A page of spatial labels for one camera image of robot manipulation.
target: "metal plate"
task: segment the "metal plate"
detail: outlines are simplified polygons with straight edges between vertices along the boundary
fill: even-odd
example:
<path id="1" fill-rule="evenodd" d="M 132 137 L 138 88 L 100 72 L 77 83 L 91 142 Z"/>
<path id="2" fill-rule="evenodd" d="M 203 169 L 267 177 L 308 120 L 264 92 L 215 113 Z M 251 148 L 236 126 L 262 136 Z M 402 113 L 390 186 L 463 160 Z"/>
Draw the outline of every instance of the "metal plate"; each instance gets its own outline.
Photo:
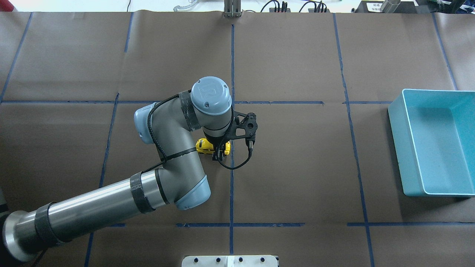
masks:
<path id="1" fill-rule="evenodd" d="M 278 267 L 278 259 L 272 255 L 187 256 L 181 267 Z"/>

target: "white label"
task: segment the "white label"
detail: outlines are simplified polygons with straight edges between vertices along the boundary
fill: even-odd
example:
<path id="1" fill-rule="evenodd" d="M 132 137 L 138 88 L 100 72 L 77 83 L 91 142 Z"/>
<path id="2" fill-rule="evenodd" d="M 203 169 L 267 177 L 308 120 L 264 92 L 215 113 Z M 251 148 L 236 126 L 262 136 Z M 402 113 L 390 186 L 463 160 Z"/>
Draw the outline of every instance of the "white label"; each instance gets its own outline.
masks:
<path id="1" fill-rule="evenodd" d="M 380 3 L 366 3 L 369 12 L 379 12 L 381 13 L 381 4 Z"/>

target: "plastic bin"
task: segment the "plastic bin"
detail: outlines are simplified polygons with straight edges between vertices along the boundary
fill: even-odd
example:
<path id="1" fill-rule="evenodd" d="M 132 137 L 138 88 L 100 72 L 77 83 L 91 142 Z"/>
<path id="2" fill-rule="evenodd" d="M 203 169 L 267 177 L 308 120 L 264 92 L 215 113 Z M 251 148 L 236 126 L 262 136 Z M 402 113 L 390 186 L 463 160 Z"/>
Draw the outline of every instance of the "plastic bin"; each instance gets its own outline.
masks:
<path id="1" fill-rule="evenodd" d="M 404 89 L 388 107 L 407 196 L 475 196 L 475 92 Z"/>

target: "black cable wire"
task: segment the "black cable wire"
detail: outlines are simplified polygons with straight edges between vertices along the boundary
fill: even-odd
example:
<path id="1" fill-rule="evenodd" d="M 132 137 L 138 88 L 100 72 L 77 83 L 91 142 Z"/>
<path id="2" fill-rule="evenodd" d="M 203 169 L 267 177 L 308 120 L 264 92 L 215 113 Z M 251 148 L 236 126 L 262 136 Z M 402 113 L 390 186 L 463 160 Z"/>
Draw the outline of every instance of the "black cable wire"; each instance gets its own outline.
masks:
<path id="1" fill-rule="evenodd" d="M 229 131 L 231 130 L 231 127 L 234 123 L 234 107 L 231 105 L 231 122 L 229 123 L 229 126 L 228 128 L 226 129 L 226 131 L 224 132 L 224 135 L 223 135 L 223 138 L 221 139 L 221 142 L 219 142 L 219 145 L 218 145 L 218 148 L 220 149 L 223 145 L 224 145 L 224 138 L 226 137 L 226 135 L 229 133 Z M 224 165 L 223 161 L 221 159 L 219 159 L 218 157 L 218 162 L 219 164 L 221 164 L 221 166 L 225 167 L 226 169 L 228 170 L 235 170 L 235 169 L 238 169 L 238 168 L 241 168 L 242 166 L 244 166 L 244 164 L 246 164 L 252 157 L 252 148 L 249 148 L 247 147 L 247 159 L 242 162 L 241 164 L 239 164 L 238 166 L 236 167 L 229 167 L 229 166 L 226 166 Z"/>
<path id="2" fill-rule="evenodd" d="M 318 2 L 317 10 L 314 10 L 315 13 L 321 13 L 320 11 L 323 10 L 322 1 Z"/>
<path id="3" fill-rule="evenodd" d="M 31 267 L 36 267 L 38 265 L 39 261 L 43 258 L 47 250 L 48 250 L 47 248 L 43 250 L 43 252 L 38 256 L 38 258 L 36 258 L 35 262 L 33 262 Z"/>
<path id="4" fill-rule="evenodd" d="M 167 155 L 165 154 L 165 152 L 163 151 L 162 149 L 162 146 L 160 146 L 160 144 L 158 143 L 155 135 L 153 134 L 153 130 L 152 130 L 152 123 L 151 123 L 151 118 L 152 118 L 152 114 L 155 112 L 155 110 L 157 110 L 157 108 L 159 108 L 162 104 L 170 101 L 170 100 L 173 100 L 175 98 L 178 97 L 178 94 L 170 97 L 170 98 L 167 98 L 163 101 L 161 101 L 160 103 L 156 104 L 149 112 L 148 116 L 147 116 L 147 127 L 148 127 L 148 130 L 149 130 L 149 133 L 150 133 L 150 136 L 152 137 L 152 140 L 153 140 L 153 143 L 155 144 L 155 146 L 157 147 L 157 150 L 160 151 L 160 153 L 162 153 L 163 155 L 163 160 L 161 162 L 159 162 L 158 164 L 146 169 L 145 171 L 143 172 L 149 172 L 151 170 L 154 170 L 156 168 L 158 168 L 160 165 L 163 165 L 167 162 Z M 224 138 L 226 137 L 226 135 L 229 133 L 232 125 L 233 125 L 233 122 L 234 122 L 234 107 L 231 105 L 231 122 L 229 123 L 229 126 L 228 128 L 226 129 L 226 131 L 224 132 L 224 135 L 223 135 L 223 138 L 221 139 L 221 142 L 219 143 L 219 148 L 224 144 Z M 225 167 L 226 169 L 229 169 L 229 170 L 235 170 L 237 168 L 240 168 L 242 166 L 244 166 L 244 164 L 246 164 L 250 159 L 251 159 L 251 156 L 252 156 L 252 149 L 251 148 L 247 148 L 249 153 L 248 153 L 248 157 L 247 159 L 241 163 L 239 166 L 237 167 L 228 167 L 226 165 L 223 164 L 223 162 L 221 160 L 218 160 L 218 162 L 221 164 L 221 166 Z"/>
<path id="5" fill-rule="evenodd" d="M 264 8 L 266 8 L 266 6 L 267 6 L 268 4 L 270 4 L 271 2 L 274 2 L 274 4 L 277 5 L 277 6 L 274 8 L 274 12 L 276 11 L 276 9 L 277 9 L 277 10 L 280 9 L 280 3 L 279 3 L 279 1 L 277 1 L 277 0 L 270 0 L 269 2 L 267 2 L 267 3 L 262 7 L 261 12 L 264 11 Z"/>
<path id="6" fill-rule="evenodd" d="M 157 108 L 159 108 L 162 104 L 172 100 L 172 99 L 175 99 L 178 97 L 178 94 L 172 96 L 172 97 L 169 97 L 163 101 L 161 101 L 160 103 L 156 104 L 149 112 L 148 116 L 147 116 L 147 127 L 148 127 L 148 130 L 149 130 L 149 133 L 150 133 L 150 137 L 152 137 L 152 141 L 153 143 L 155 144 L 155 146 L 157 147 L 157 150 L 163 155 L 163 160 L 161 162 L 159 162 L 158 164 L 146 169 L 144 172 L 149 172 L 151 170 L 154 170 L 156 169 L 158 166 L 160 165 L 163 165 L 165 162 L 167 162 L 167 155 L 165 154 L 165 152 L 163 151 L 162 149 L 162 146 L 160 146 L 160 144 L 158 143 L 157 139 L 155 138 L 155 135 L 153 134 L 153 129 L 152 129 L 152 123 L 151 123 L 151 118 L 152 118 L 152 114 L 155 112 L 155 110 L 157 110 Z"/>
<path id="7" fill-rule="evenodd" d="M 320 1 L 320 4 L 322 5 L 320 9 L 320 13 L 326 13 L 326 10 L 327 10 L 326 4 L 323 3 L 322 1 Z"/>
<path id="8" fill-rule="evenodd" d="M 317 10 L 317 2 L 315 1 L 307 1 L 305 2 L 305 4 L 300 8 L 300 10 L 298 11 L 299 13 L 302 11 L 302 9 L 304 9 L 305 5 L 308 4 L 308 3 L 313 3 L 315 5 L 315 10 Z"/>

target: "metal stand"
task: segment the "metal stand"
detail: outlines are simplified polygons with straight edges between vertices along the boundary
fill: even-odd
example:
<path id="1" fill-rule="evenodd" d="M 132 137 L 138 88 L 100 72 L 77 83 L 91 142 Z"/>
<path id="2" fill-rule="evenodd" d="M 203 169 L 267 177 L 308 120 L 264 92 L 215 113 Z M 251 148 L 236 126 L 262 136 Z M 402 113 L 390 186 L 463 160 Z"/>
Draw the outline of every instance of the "metal stand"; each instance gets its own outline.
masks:
<path id="1" fill-rule="evenodd" d="M 241 17 L 241 0 L 224 0 L 225 17 Z"/>

